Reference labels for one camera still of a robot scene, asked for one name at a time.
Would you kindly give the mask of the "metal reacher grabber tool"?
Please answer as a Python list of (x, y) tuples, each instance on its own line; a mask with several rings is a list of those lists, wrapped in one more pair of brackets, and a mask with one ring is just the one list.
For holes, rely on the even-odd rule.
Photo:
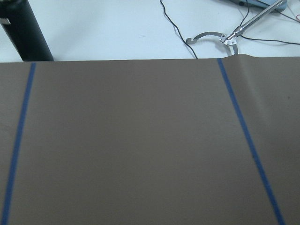
[(237, 47), (237, 38), (242, 37), (244, 32), (249, 29), (251, 26), (253, 26), (256, 22), (261, 20), (262, 18), (266, 17), (272, 12), (281, 13), (280, 11), (276, 10), (276, 8), (281, 5), (284, 2), (284, 0), (278, 0), (274, 4), (262, 8), (262, 11), (246, 21), (247, 16), (244, 16), (243, 20), (239, 24), (237, 28), (235, 28), (230, 34), (220, 33), (220, 32), (204, 32), (196, 35), (193, 38), (187, 38), (186, 43), (187, 45), (193, 45), (198, 42), (199, 39), (205, 37), (205, 36), (215, 36), (219, 39), (219, 41), (226, 47), (232, 48), (234, 54), (238, 54), (239, 50)]

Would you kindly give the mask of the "black bottle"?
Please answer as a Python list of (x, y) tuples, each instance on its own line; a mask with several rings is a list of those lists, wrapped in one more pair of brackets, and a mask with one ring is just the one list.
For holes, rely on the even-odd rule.
[(0, 24), (22, 61), (53, 61), (53, 56), (27, 0), (2, 0)]

